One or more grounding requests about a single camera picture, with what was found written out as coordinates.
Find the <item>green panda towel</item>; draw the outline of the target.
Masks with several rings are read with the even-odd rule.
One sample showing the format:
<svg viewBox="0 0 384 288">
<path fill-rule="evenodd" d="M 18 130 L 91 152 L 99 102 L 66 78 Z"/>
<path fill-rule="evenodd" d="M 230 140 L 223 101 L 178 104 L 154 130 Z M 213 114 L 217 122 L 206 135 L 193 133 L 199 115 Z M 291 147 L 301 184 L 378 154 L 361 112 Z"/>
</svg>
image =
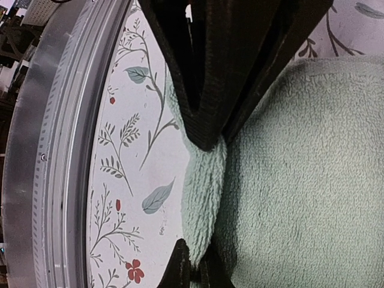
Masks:
<svg viewBox="0 0 384 288">
<path fill-rule="evenodd" d="M 183 142 L 190 287 L 210 244 L 234 287 L 383 286 L 383 56 L 298 61 L 232 143 Z"/>
</svg>

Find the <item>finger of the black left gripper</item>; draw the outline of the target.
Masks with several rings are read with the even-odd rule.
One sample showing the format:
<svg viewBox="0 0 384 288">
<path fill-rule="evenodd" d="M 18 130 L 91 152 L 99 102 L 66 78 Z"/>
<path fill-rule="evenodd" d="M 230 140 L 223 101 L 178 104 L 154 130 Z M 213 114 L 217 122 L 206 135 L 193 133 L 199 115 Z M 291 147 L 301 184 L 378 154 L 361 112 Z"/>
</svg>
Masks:
<svg viewBox="0 0 384 288">
<path fill-rule="evenodd" d="M 260 101 L 257 57 L 278 1 L 142 1 L 168 64 L 189 140 L 211 150 Z"/>
<path fill-rule="evenodd" d="M 268 88 L 332 4 L 332 1 L 280 2 L 261 50 L 223 129 L 226 143 L 230 143 L 239 133 Z"/>
</svg>

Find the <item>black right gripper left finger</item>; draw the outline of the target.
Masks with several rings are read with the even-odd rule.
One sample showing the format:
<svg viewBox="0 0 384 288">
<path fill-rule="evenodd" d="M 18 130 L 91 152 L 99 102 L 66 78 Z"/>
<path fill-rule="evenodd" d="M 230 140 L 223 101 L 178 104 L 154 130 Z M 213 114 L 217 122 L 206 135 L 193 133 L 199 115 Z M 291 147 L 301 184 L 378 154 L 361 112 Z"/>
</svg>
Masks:
<svg viewBox="0 0 384 288">
<path fill-rule="evenodd" d="M 189 288 L 191 264 L 184 239 L 176 241 L 158 288 Z"/>
</svg>

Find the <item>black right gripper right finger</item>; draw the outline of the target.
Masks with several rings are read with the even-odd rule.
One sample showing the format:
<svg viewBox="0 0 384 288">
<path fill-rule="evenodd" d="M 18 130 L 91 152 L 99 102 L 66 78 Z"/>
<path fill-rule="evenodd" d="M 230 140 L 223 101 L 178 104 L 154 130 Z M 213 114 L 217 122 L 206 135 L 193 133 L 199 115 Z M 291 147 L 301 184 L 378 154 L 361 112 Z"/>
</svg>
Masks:
<svg viewBox="0 0 384 288">
<path fill-rule="evenodd" d="M 200 276 L 203 288 L 235 288 L 213 244 L 200 261 Z"/>
</svg>

